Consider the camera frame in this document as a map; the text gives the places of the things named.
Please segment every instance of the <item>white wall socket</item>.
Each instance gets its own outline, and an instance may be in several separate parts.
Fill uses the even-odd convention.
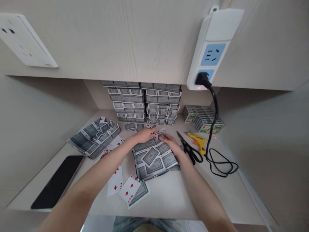
[[[25,65],[58,68],[24,15],[0,13],[0,38]]]
[[[243,13],[241,9],[218,10],[218,6],[214,6],[204,18],[187,79],[188,89],[206,89],[195,84],[199,73],[207,73],[209,81],[213,81]]]

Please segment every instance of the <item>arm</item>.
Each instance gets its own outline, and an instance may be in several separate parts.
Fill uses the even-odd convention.
[[[145,128],[137,132],[91,167],[56,204],[38,231],[80,232],[94,199],[124,157],[136,144],[152,138],[154,131]]]
[[[175,139],[168,134],[164,134],[164,137],[165,138],[160,139],[169,145],[174,156],[178,160],[191,201],[208,231],[237,232],[218,197],[192,165]]]

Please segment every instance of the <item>black phone screen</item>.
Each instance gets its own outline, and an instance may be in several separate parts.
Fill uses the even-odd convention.
[[[65,158],[50,181],[33,202],[31,209],[53,208],[84,158],[84,156],[68,156]]]

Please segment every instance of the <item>blue power outlet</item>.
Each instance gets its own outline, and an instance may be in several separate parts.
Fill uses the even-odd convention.
[[[196,82],[196,79],[197,79],[197,76],[199,75],[199,73],[208,73],[208,80],[210,81],[214,72],[215,72],[214,69],[202,69],[202,70],[200,70],[196,75],[194,85],[196,85],[195,82]]]
[[[201,66],[216,66],[224,51],[225,43],[208,44],[203,55]]]

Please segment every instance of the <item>power strip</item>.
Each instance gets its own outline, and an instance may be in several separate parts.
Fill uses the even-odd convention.
[[[209,81],[213,81],[243,13],[241,9],[217,10],[214,6],[204,18],[187,79],[188,89],[206,89],[203,85],[195,84],[201,72],[208,73]]]

